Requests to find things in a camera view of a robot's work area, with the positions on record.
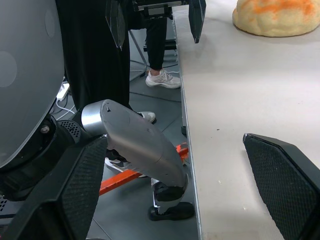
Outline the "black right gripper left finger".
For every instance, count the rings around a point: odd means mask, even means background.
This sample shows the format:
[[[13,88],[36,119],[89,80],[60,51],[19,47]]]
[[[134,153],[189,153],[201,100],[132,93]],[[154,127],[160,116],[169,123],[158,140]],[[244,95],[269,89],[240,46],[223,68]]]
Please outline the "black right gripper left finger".
[[[0,240],[86,240],[99,198],[108,141],[68,147],[32,190]]]

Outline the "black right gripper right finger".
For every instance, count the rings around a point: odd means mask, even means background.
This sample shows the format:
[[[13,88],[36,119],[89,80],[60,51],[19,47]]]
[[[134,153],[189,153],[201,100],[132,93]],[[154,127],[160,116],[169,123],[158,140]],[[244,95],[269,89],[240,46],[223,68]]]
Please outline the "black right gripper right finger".
[[[320,240],[320,169],[295,145],[246,133],[259,195],[284,240]]]

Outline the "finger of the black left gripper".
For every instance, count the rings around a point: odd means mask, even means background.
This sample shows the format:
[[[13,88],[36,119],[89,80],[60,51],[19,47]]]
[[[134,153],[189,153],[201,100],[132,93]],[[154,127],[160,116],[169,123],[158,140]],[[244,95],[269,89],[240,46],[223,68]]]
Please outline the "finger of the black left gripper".
[[[206,14],[206,0],[189,0],[188,20],[190,31],[195,44],[198,44],[201,38],[203,24]]]
[[[122,50],[126,38],[126,23],[120,0],[106,0],[105,18],[116,47]]]

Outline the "slim black trouser leg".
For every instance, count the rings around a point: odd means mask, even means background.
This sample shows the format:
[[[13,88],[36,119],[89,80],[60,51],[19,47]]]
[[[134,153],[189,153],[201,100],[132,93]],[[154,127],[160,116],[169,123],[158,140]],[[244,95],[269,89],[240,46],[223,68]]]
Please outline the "slim black trouser leg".
[[[166,37],[166,18],[146,21],[146,46],[149,66],[152,70],[160,71],[163,67]]]

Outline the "wide black trousers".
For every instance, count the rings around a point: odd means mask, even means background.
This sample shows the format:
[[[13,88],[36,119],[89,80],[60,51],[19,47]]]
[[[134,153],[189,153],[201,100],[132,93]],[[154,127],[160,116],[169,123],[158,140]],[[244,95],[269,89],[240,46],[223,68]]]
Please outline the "wide black trousers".
[[[55,0],[64,68],[76,109],[102,100],[130,107],[130,46],[115,45],[107,0]]]

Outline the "black robot waist joint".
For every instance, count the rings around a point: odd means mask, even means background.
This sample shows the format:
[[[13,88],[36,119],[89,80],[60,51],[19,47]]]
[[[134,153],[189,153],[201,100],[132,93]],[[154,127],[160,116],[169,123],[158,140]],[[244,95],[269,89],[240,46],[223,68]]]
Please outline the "black robot waist joint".
[[[0,164],[0,195],[12,202],[60,195],[97,200],[107,145],[104,135],[48,114],[17,155]]]

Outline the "orange metal bar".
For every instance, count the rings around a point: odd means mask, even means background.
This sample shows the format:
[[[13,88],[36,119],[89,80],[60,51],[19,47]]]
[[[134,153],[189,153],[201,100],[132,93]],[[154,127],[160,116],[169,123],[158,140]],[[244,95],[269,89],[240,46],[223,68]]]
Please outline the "orange metal bar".
[[[180,156],[180,160],[184,165],[189,157],[189,148],[186,142],[176,146],[176,151]],[[139,178],[142,174],[135,172],[133,170],[125,170],[112,176],[106,180],[103,180],[100,185],[99,196],[106,194],[130,181]]]

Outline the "black white sneaker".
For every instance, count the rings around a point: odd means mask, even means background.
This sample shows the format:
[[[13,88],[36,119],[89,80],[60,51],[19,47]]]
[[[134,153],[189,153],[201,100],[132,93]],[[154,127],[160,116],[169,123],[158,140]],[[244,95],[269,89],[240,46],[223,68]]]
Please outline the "black white sneaker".
[[[109,169],[114,169],[121,173],[128,170],[126,168],[128,161],[114,149],[106,151],[104,163]]]

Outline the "yellow orange toy bread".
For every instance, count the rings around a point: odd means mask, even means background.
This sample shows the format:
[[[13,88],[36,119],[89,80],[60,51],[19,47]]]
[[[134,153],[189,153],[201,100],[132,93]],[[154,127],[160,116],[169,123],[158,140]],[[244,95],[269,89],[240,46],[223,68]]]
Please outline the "yellow orange toy bread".
[[[320,26],[320,0],[237,0],[232,22],[256,36],[300,36]]]

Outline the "white power strip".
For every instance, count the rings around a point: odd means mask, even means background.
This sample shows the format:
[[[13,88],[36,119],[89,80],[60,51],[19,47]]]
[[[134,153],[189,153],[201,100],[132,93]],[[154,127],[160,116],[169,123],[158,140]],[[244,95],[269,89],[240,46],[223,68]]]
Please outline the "white power strip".
[[[56,96],[56,100],[63,101],[69,92],[69,88],[70,88],[70,84],[68,82],[63,82]]]

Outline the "silver robot thigh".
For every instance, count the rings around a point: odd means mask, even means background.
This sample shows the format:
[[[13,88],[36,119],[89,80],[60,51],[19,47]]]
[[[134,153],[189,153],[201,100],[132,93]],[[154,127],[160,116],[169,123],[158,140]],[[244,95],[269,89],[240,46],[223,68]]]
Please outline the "silver robot thigh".
[[[186,188],[188,176],[175,146],[136,112],[106,99],[85,106],[81,123],[91,136],[106,135],[107,149],[125,158],[128,169],[169,187]]]

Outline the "grey white shoe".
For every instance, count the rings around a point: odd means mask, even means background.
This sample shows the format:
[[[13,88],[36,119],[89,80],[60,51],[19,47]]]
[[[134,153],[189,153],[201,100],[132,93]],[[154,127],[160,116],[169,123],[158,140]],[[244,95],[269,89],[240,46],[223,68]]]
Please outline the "grey white shoe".
[[[142,111],[142,112],[137,112],[137,114],[152,124],[156,121],[156,114],[154,112]]]

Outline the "silver robot torso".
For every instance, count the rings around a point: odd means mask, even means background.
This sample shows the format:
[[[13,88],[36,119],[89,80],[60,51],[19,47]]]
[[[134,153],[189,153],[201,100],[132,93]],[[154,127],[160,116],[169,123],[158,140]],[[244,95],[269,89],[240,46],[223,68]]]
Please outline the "silver robot torso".
[[[0,168],[32,137],[64,76],[55,0],[0,0]]]

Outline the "black robot foot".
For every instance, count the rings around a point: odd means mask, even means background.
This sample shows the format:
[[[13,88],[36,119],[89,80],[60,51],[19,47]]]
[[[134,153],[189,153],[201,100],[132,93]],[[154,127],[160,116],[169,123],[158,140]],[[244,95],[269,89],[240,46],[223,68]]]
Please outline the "black robot foot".
[[[151,179],[153,205],[148,209],[151,221],[180,221],[195,215],[195,208],[190,202],[182,202],[188,188],[188,176],[185,176],[184,186],[167,186]]]

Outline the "grey metal chair frame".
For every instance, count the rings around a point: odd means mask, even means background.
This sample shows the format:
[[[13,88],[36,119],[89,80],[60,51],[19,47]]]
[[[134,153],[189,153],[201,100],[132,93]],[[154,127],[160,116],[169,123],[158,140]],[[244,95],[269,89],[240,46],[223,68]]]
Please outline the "grey metal chair frame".
[[[142,60],[142,62],[140,61],[137,61],[137,60],[130,60],[130,63],[134,63],[134,64],[139,64],[141,65],[142,69],[140,70],[130,70],[130,73],[132,74],[129,78],[129,81],[132,82],[134,81],[135,79],[138,79],[138,78],[141,78],[141,77],[144,77],[146,75],[146,72],[147,72],[147,69],[148,69],[148,65],[147,65],[147,61],[146,61],[146,58],[144,57],[144,54],[137,42],[137,39],[136,37],[134,36],[134,33],[132,32],[132,30],[129,30],[128,31],[128,34],[130,35],[133,43],[134,43],[134,46],[135,48],[137,49],[137,52]]]

